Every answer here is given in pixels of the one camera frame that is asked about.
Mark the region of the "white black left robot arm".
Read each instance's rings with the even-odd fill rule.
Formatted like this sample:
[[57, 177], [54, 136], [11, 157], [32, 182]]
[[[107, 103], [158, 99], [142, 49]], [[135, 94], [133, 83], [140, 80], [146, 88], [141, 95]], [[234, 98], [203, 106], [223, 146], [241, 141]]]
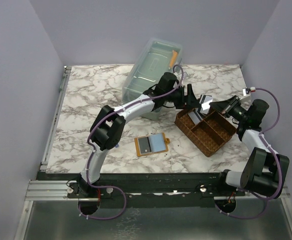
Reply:
[[92, 153], [81, 173], [84, 181], [80, 184], [79, 191], [83, 196], [90, 198], [96, 193], [95, 182], [100, 178], [106, 155], [119, 143], [128, 122], [163, 107], [166, 102], [173, 103], [176, 109], [201, 107], [192, 85], [188, 84], [185, 90], [181, 83], [182, 80], [178, 80], [176, 75], [165, 72], [155, 86], [145, 90], [135, 100], [118, 107], [106, 105], [101, 108], [87, 138]]

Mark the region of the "tan card holder wallet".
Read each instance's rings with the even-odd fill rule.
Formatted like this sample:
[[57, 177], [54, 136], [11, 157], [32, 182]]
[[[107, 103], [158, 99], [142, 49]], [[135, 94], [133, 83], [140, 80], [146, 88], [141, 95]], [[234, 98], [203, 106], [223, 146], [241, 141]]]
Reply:
[[167, 152], [170, 139], [162, 132], [134, 138], [134, 143], [136, 155], [138, 157], [143, 157]]

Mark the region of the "silver credit card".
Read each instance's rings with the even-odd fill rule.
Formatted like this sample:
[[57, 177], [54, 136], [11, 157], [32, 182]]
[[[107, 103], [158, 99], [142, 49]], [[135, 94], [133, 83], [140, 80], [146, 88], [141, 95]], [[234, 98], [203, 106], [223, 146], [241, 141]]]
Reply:
[[198, 112], [203, 115], [207, 115], [210, 110], [210, 103], [213, 101], [213, 97], [211, 95], [202, 94], [199, 99], [200, 108]]

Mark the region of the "grey credit card stack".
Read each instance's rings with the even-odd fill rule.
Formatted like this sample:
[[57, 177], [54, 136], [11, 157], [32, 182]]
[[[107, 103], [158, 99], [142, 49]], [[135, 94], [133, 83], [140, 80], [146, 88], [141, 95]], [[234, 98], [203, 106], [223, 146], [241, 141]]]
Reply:
[[188, 115], [195, 125], [197, 125], [203, 120], [203, 117], [196, 111], [191, 111], [188, 113]]

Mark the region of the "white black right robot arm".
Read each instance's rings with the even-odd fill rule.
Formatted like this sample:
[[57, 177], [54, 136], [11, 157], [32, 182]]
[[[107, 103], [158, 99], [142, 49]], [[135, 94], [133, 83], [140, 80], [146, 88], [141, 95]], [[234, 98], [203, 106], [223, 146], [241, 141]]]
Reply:
[[279, 154], [266, 141], [260, 124], [269, 108], [267, 102], [255, 99], [249, 109], [241, 106], [238, 96], [228, 100], [211, 102], [210, 107], [229, 118], [238, 121], [236, 133], [245, 144], [250, 156], [243, 171], [224, 170], [216, 191], [227, 196], [234, 188], [254, 192], [265, 200], [280, 196], [289, 166], [289, 158]]

